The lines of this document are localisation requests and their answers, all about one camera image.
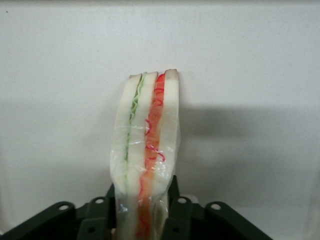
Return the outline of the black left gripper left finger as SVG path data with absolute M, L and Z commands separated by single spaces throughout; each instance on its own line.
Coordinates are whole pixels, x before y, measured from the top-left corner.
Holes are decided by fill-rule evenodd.
M 111 185 L 105 196 L 92 199 L 79 225 L 78 240 L 114 240 L 116 238 L 115 187 Z

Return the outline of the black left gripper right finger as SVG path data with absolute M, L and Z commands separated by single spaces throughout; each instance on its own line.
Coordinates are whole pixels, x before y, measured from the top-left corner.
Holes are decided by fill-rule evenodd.
M 197 233 L 193 229 L 194 205 L 199 200 L 194 195 L 181 194 L 178 178 L 173 176 L 168 188 L 168 217 L 162 228 L 163 240 L 195 240 Z

